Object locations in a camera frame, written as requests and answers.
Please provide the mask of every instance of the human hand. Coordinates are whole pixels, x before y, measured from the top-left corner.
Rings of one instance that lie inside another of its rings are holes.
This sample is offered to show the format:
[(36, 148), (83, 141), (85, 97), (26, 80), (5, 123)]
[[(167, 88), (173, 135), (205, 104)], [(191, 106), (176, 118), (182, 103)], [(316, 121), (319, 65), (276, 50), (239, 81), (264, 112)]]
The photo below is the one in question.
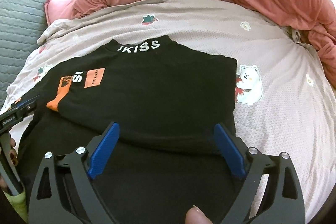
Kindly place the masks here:
[[(18, 164), (18, 160), (17, 160), (17, 153), (15, 151), (15, 149), (13, 147), (15, 147), (16, 143), (15, 143), (15, 140), (13, 138), (10, 139), (10, 146), (11, 146), (11, 151), (10, 151), (10, 158), (14, 164), (14, 166), (17, 166)], [(0, 188), (3, 190), (3, 191), (7, 191), (7, 184), (5, 182), (5, 180), (3, 179), (2, 176), (0, 176)]]
[(185, 216), (185, 224), (213, 224), (195, 205)]

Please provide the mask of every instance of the quilted texture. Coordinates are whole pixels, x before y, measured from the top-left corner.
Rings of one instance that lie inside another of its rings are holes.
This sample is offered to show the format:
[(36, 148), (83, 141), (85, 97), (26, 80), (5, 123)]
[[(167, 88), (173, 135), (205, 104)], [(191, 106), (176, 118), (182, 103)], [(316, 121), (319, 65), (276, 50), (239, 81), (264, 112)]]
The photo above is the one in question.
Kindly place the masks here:
[(36, 41), (47, 28), (46, 0), (0, 0), (0, 106), (6, 89), (37, 49)]

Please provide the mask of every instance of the fingernail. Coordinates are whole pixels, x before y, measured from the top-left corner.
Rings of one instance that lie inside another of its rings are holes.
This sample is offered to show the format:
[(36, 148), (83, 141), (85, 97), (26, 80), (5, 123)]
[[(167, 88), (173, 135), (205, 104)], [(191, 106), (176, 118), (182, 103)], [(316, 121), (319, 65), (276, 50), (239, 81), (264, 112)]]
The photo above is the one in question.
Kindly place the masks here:
[(197, 206), (194, 205), (194, 208), (196, 209), (197, 212), (199, 212), (199, 213), (201, 213), (202, 215), (205, 216), (205, 214)]
[(13, 163), (14, 166), (17, 166), (18, 163), (19, 163), (19, 161), (18, 161), (17, 159), (13, 159), (13, 160), (12, 160), (12, 163)]

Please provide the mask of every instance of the polar bear print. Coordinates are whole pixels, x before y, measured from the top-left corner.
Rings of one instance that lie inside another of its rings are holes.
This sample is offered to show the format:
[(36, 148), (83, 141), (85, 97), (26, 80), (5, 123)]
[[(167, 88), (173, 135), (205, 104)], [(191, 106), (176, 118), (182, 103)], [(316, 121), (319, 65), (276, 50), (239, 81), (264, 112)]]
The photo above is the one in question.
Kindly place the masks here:
[(263, 85), (257, 66), (241, 65), (236, 80), (236, 102), (252, 105), (263, 95)]

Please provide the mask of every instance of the silver bolt head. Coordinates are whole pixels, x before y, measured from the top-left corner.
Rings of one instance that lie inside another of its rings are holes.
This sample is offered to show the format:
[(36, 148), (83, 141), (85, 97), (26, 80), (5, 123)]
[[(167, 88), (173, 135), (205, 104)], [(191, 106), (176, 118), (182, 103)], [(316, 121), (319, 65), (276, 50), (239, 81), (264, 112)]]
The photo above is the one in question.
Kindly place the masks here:
[(83, 154), (85, 152), (85, 147), (79, 147), (79, 148), (77, 148), (77, 150), (76, 150), (76, 153), (77, 154)]
[(258, 153), (258, 149), (256, 149), (255, 147), (250, 147), (249, 152), (250, 152), (250, 154), (255, 155), (255, 154)]
[(44, 155), (44, 157), (46, 158), (46, 159), (49, 159), (49, 158), (51, 158), (53, 156), (53, 154), (51, 153), (51, 152), (47, 152), (45, 155)]
[(282, 152), (282, 153), (281, 153), (281, 156), (282, 156), (284, 159), (288, 159), (288, 158), (289, 158), (289, 154), (286, 153), (286, 152)]

